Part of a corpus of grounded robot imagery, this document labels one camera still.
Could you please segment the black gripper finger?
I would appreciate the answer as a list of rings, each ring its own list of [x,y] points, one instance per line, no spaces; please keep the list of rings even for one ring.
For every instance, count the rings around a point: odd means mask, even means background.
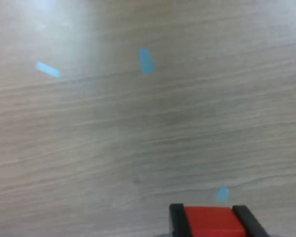
[[[171,237],[193,237],[185,206],[182,203],[169,205],[169,223]]]
[[[234,205],[232,211],[244,227],[247,237],[271,237],[247,206]]]

